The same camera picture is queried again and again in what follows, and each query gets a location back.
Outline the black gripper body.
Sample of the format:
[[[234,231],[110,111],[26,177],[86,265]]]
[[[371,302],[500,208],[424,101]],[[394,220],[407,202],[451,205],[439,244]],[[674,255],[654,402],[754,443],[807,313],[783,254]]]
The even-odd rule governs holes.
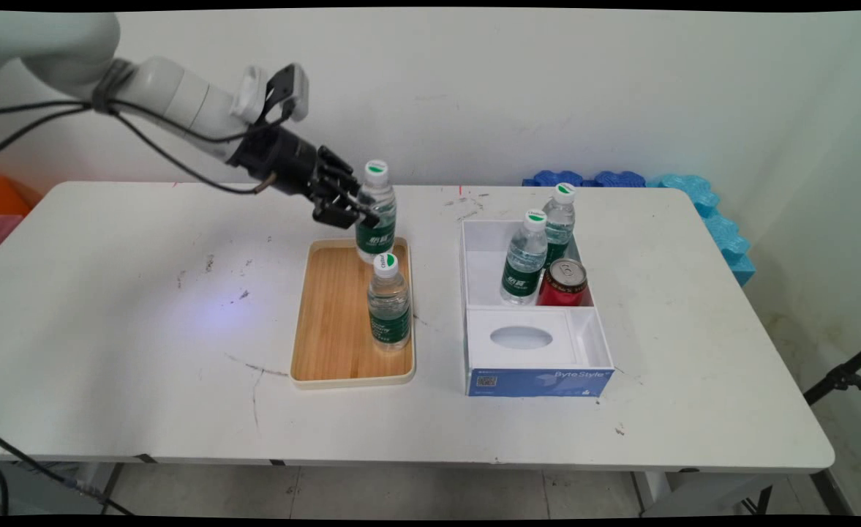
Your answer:
[[[243,169],[257,184],[249,192],[276,190],[309,199],[320,166],[319,148],[292,131],[273,127],[240,140],[230,166]]]

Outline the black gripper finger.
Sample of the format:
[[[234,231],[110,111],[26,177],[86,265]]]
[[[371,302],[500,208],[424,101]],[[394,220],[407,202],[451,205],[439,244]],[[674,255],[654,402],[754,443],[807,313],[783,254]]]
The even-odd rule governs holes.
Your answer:
[[[327,146],[317,148],[317,173],[320,179],[337,184],[351,197],[358,196],[361,183],[354,176],[353,167]]]
[[[363,190],[356,193],[347,191],[321,190],[311,195],[316,223],[330,225],[339,229],[349,229],[354,224],[374,228],[380,223],[375,211],[375,200]]]

